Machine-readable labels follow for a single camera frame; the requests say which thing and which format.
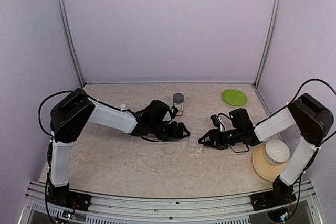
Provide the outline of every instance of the vertical metal pole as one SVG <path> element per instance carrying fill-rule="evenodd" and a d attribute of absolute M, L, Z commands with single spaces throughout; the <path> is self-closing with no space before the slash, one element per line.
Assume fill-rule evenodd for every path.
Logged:
<path fill-rule="evenodd" d="M 64 33 L 65 33 L 65 36 L 66 36 L 66 39 L 67 39 L 68 48 L 69 48 L 73 68 L 75 69 L 75 73 L 76 73 L 76 76 L 77 76 L 78 83 L 79 83 L 80 87 L 83 88 L 86 83 L 84 81 L 83 73 L 82 73 L 82 70 L 80 68 L 79 61 L 78 61 L 78 58 L 77 58 L 77 55 L 76 55 L 75 46 L 73 44 L 74 41 L 72 39 L 72 35 L 71 35 L 71 32 L 70 32 L 70 26 L 69 26 L 69 21 L 68 21 L 68 17 L 67 17 L 66 7 L 65 7 L 65 0 L 58 0 L 58 5 L 59 5 L 60 12 L 61 12 L 63 29 L 64 29 Z"/>
<path fill-rule="evenodd" d="M 264 74 L 267 58 L 268 58 L 268 55 L 269 55 L 269 50 L 270 50 L 270 47 L 271 47 L 271 44 L 272 44 L 273 35 L 274 35 L 276 22 L 277 22 L 277 18 L 278 18 L 278 13 L 279 13 L 280 1 L 281 0 L 274 0 L 274 2 L 273 2 L 271 20 L 270 20 L 269 27 L 268 27 L 266 42 L 265 42 L 264 50 L 263 50 L 263 53 L 262 53 L 262 58 L 261 58 L 261 62 L 260 62 L 260 65 L 259 65 L 258 72 L 257 72 L 257 76 L 256 76 L 256 79 L 255 79 L 255 82 L 254 82 L 254 86 L 257 89 L 260 85 L 262 75 Z"/>

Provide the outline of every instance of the white wall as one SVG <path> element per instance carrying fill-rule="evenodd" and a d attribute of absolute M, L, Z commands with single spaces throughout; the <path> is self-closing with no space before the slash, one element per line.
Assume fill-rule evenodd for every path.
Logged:
<path fill-rule="evenodd" d="M 274 40 L 260 90 L 274 112 L 290 101 L 309 78 L 321 78 L 336 88 L 336 0 L 281 0 Z M 309 92 L 336 116 L 336 97 L 320 83 L 308 84 Z M 298 131 L 285 138 L 293 150 Z M 322 146 L 309 169 L 327 223 L 335 223 L 336 138 Z"/>
<path fill-rule="evenodd" d="M 47 95 L 77 86 L 56 0 L 0 0 L 0 222 L 14 223 L 46 161 Z M 44 110 L 48 129 L 51 104 Z"/>
<path fill-rule="evenodd" d="M 66 0 L 86 82 L 253 82 L 273 0 Z"/>

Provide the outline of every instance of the plate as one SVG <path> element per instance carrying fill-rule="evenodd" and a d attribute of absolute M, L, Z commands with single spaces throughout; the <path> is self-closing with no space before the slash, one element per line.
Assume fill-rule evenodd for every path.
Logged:
<path fill-rule="evenodd" d="M 270 182 L 273 182 L 282 173 L 289 161 L 290 158 L 280 165 L 274 165 L 268 162 L 265 156 L 265 144 L 258 146 L 252 155 L 253 167 L 257 174 Z"/>
<path fill-rule="evenodd" d="M 238 89 L 227 89 L 222 94 L 224 102 L 232 106 L 243 106 L 247 102 L 246 95 Z"/>

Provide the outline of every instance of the robotic arm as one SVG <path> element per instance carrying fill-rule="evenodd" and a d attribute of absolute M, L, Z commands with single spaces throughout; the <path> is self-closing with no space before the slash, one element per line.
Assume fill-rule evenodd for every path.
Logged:
<path fill-rule="evenodd" d="M 87 202 L 79 204 L 78 208 L 87 210 L 90 196 L 70 192 L 68 179 L 71 149 L 86 123 L 105 125 L 151 142 L 176 141 L 190 136 L 183 123 L 172 122 L 176 114 L 177 108 L 169 108 L 158 100 L 138 112 L 117 109 L 89 98 L 83 89 L 76 89 L 51 111 L 52 137 L 48 150 L 51 185 L 48 201 L 69 208 L 72 208 L 73 202 Z M 148 135 L 155 136 L 156 140 L 146 138 Z"/>
<path fill-rule="evenodd" d="M 300 142 L 289 164 L 274 181 L 273 190 L 251 196 L 254 210 L 284 205 L 288 200 L 295 201 L 292 186 L 314 161 L 321 142 L 333 124 L 332 113 L 305 93 L 256 127 L 252 126 L 245 109 L 231 111 L 229 115 L 235 129 L 212 129 L 198 142 L 220 150 L 236 143 L 255 146 L 292 126 L 298 126 Z M 215 126 L 219 125 L 214 116 L 212 120 Z"/>

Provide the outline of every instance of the beige plate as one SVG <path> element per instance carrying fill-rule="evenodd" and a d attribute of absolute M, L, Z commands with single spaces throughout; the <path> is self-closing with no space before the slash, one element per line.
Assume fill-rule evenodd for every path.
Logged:
<path fill-rule="evenodd" d="M 276 177 L 281 174 L 281 172 L 286 168 L 289 161 L 290 158 L 280 165 L 273 165 L 268 162 L 265 156 L 265 144 L 258 146 L 254 150 L 252 156 L 252 162 L 256 172 L 260 175 L 260 177 L 270 182 L 273 182 Z"/>

